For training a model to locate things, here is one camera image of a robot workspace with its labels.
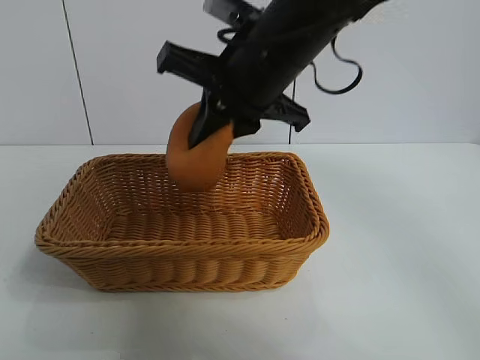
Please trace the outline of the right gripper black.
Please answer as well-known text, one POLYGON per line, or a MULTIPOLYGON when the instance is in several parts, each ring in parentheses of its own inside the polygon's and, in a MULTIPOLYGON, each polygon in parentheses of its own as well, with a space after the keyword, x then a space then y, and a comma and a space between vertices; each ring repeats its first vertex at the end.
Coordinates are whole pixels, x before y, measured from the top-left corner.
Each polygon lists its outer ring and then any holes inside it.
POLYGON ((187 144, 193 149, 220 130, 238 139, 255 134, 261 119, 285 122, 299 132, 307 110, 284 95, 338 32, 353 22, 352 1, 271 1, 260 9, 246 1, 205 1, 203 10, 226 23, 217 32, 226 45, 211 55, 165 42, 157 72, 202 87, 187 144))

